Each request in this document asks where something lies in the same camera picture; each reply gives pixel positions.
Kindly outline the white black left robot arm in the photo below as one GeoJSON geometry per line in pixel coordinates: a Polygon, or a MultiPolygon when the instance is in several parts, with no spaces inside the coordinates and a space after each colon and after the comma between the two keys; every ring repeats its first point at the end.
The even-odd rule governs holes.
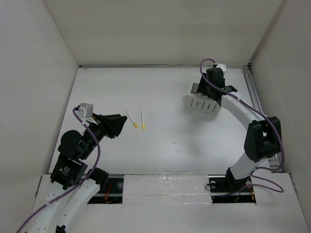
{"type": "Polygon", "coordinates": [[[73,114],[85,131],[71,130],[61,137],[60,155],[50,176],[45,204],[37,211],[38,216],[30,229],[32,233],[70,232],[90,199],[108,188],[109,174],[96,165],[88,170],[84,160],[97,149],[95,162],[99,162],[99,142],[105,137],[118,137],[127,117],[93,112],[83,114],[82,109],[79,105],[73,109],[73,114]]]}

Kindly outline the white mesh desk organizer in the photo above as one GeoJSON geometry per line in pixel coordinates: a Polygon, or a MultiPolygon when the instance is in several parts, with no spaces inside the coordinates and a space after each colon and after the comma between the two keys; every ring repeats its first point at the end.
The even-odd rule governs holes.
{"type": "Polygon", "coordinates": [[[185,108],[216,117],[221,107],[207,96],[197,93],[198,83],[193,83],[185,97],[185,108]]]}

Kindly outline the white foam block front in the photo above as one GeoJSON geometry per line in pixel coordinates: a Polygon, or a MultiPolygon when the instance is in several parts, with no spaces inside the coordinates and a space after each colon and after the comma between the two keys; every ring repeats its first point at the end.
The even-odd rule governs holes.
{"type": "Polygon", "coordinates": [[[211,204],[205,189],[208,175],[125,175],[123,204],[203,205],[211,204]]]}

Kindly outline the white pen yellow cap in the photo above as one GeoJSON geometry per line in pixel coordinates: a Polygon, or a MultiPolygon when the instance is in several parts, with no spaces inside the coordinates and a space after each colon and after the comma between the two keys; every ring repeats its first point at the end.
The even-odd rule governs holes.
{"type": "Polygon", "coordinates": [[[145,126],[144,111],[143,110],[141,110],[140,115],[141,115],[141,126],[142,126],[142,129],[145,130],[146,126],[145,126]]]}

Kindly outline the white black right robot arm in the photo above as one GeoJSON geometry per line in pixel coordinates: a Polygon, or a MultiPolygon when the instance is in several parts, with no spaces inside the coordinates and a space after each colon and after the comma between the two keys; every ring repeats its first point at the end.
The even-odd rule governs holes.
{"type": "Polygon", "coordinates": [[[246,129],[244,153],[227,169],[220,186],[226,189],[228,196],[254,186],[250,177],[263,168],[264,160],[277,153],[285,157],[280,120],[276,116],[268,117],[246,103],[235,87],[225,84],[225,73],[217,65],[201,72],[197,90],[229,111],[246,129]]]}

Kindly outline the white pen orange cap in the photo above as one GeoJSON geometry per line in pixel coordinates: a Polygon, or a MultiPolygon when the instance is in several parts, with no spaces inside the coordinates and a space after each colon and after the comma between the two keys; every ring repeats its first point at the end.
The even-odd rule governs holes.
{"type": "Polygon", "coordinates": [[[133,119],[133,117],[130,114],[130,112],[126,111],[126,114],[127,114],[128,118],[130,119],[130,121],[132,122],[133,126],[137,129],[138,128],[137,122],[133,119]]]}

